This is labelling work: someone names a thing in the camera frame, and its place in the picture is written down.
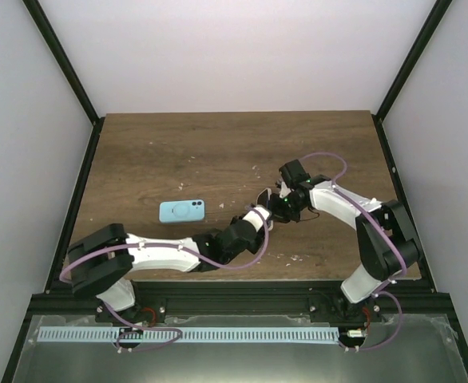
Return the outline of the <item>beige phone case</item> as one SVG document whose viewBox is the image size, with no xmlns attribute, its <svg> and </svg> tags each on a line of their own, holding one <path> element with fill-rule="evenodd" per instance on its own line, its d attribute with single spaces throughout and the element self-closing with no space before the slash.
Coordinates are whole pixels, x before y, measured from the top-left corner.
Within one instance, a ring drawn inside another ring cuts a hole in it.
<svg viewBox="0 0 468 383">
<path fill-rule="evenodd" d="M 265 188 L 256 198 L 256 205 L 268 208 L 270 206 L 272 197 L 272 190 L 271 188 Z"/>
</svg>

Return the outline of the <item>right black frame post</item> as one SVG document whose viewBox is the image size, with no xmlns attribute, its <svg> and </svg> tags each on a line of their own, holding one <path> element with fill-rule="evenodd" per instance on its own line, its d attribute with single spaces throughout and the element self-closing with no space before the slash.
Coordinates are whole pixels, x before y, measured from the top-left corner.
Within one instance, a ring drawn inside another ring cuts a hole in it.
<svg viewBox="0 0 468 383">
<path fill-rule="evenodd" d="M 436 0 L 434 2 L 375 114 L 377 120 L 384 121 L 387 117 L 452 2 L 452 0 Z"/>
</svg>

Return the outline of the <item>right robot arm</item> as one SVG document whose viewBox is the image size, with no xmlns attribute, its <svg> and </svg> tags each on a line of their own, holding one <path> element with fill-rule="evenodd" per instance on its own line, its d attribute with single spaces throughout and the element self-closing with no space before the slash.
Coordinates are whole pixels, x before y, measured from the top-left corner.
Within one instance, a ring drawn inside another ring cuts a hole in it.
<svg viewBox="0 0 468 383">
<path fill-rule="evenodd" d="M 335 316 L 352 321 L 361 301 L 396 282 L 423 257 L 422 244 L 410 216 L 397 200 L 381 202 L 357 195 L 323 175 L 310 176 L 299 160 L 279 169 L 277 193 L 268 195 L 272 220 L 302 220 L 302 211 L 327 213 L 355 230 L 360 265 L 341 283 L 343 295 L 333 302 Z"/>
</svg>

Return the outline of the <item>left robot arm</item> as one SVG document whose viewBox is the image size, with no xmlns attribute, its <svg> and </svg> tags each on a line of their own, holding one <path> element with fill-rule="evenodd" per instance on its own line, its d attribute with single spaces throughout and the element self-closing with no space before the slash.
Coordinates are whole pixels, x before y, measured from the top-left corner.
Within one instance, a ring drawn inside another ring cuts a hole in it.
<svg viewBox="0 0 468 383">
<path fill-rule="evenodd" d="M 149 239 L 110 224 L 69 247 L 69 263 L 59 278 L 76 298 L 97 298 L 123 322 L 141 314 L 141 301 L 131 271 L 176 270 L 183 273 L 232 270 L 232 260 L 245 251 L 260 260 L 268 246 L 272 222 L 256 209 L 235 217 L 224 230 L 184 239 Z"/>
</svg>

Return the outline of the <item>light blue phone case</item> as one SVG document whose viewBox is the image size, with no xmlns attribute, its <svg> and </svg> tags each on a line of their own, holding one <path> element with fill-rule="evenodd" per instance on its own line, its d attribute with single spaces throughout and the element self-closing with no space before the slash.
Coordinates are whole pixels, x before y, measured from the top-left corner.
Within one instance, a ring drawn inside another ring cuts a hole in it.
<svg viewBox="0 0 468 383">
<path fill-rule="evenodd" d="M 165 201 L 159 206 L 161 223 L 200 222 L 205 217 L 205 202 L 202 199 Z"/>
</svg>

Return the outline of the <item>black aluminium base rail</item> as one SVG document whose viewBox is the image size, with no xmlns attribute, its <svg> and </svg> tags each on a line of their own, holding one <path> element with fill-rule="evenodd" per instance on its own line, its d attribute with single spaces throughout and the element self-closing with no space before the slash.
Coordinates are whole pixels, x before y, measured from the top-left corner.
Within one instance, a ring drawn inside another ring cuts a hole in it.
<svg viewBox="0 0 468 383">
<path fill-rule="evenodd" d="M 314 322 L 361 322 L 373 298 L 350 302 L 339 281 L 135 282 L 134 296 L 103 303 L 130 322 L 163 322 L 171 316 L 290 315 Z"/>
</svg>

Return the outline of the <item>black frame post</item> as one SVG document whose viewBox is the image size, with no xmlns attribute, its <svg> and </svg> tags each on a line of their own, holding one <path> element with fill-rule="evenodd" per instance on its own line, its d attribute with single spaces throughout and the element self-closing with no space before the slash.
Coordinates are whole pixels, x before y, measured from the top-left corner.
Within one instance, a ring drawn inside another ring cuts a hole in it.
<svg viewBox="0 0 468 383">
<path fill-rule="evenodd" d="M 434 2 L 375 114 L 377 120 L 384 121 L 387 117 L 452 2 L 452 0 L 436 0 Z"/>
<path fill-rule="evenodd" d="M 42 4 L 38 0 L 22 0 L 22 3 L 34 21 L 34 24 L 52 53 L 88 120 L 93 126 L 98 125 L 101 121 L 101 117 L 98 115 L 92 101 L 85 91 L 85 87 L 81 83 L 71 60 L 69 59 L 60 39 L 46 15 L 46 12 L 43 10 Z"/>
</svg>

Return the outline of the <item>left black frame post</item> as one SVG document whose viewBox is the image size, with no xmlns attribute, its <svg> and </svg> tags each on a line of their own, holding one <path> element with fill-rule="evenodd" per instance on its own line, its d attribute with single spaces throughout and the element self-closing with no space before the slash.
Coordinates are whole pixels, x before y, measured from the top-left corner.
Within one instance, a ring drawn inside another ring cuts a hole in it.
<svg viewBox="0 0 468 383">
<path fill-rule="evenodd" d="M 101 121 L 101 117 L 98 115 L 92 101 L 85 91 L 85 87 L 81 83 L 71 60 L 69 59 L 60 39 L 46 15 L 46 12 L 43 10 L 42 4 L 38 0 L 22 0 L 22 3 L 34 21 L 34 24 L 52 53 L 88 120 L 93 126 L 98 125 Z"/>
</svg>

